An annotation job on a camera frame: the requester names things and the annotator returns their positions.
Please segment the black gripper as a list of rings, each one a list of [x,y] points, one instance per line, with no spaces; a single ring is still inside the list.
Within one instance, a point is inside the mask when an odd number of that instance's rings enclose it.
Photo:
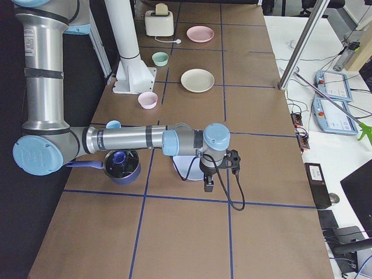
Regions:
[[[205,177],[204,181],[204,191],[205,192],[213,192],[214,189],[214,181],[213,175],[217,173],[216,167],[213,163],[213,160],[210,158],[201,158],[199,163],[200,170],[204,173]]]

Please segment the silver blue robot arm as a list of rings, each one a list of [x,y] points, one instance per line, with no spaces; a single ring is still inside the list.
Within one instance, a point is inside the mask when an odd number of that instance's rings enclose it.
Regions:
[[[25,172],[49,175],[62,166],[81,166],[78,157],[105,151],[99,164],[113,180],[134,181],[140,173],[139,149],[159,148],[169,157],[199,159],[204,190],[213,189],[220,169],[233,169],[239,159],[229,151],[230,132],[213,123],[193,130],[172,126],[120,128],[72,127],[63,109],[63,35],[90,31],[88,1],[15,1],[15,16],[24,28],[28,119],[13,146],[13,158]]]

